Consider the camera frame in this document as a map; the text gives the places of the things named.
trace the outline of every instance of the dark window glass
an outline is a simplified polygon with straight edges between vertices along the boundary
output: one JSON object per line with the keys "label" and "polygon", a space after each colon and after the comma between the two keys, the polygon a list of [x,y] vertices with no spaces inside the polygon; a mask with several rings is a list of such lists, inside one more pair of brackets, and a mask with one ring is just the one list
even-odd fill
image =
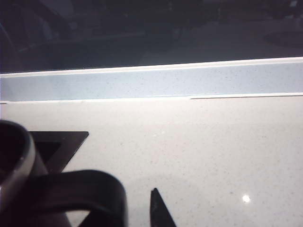
{"label": "dark window glass", "polygon": [[303,56],[303,0],[0,0],[1,72]]}

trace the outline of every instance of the black handle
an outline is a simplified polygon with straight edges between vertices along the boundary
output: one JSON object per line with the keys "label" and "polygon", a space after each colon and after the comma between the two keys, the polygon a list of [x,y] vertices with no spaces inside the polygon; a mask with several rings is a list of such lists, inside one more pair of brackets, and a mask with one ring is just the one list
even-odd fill
{"label": "black handle", "polygon": [[127,226],[126,194],[113,176],[84,170],[36,177],[28,182],[19,200],[26,218],[72,210],[89,210],[81,227]]}

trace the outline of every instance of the speckled quartz surface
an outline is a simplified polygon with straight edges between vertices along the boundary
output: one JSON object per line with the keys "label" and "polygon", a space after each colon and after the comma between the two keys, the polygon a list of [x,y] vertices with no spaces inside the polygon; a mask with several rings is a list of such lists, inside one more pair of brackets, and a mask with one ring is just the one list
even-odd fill
{"label": "speckled quartz surface", "polygon": [[28,130],[89,131],[65,171],[120,179],[131,227],[149,226],[153,187],[178,227],[303,226],[302,96],[1,106]]}
{"label": "speckled quartz surface", "polygon": [[303,57],[1,75],[1,101],[249,95],[303,91]]}

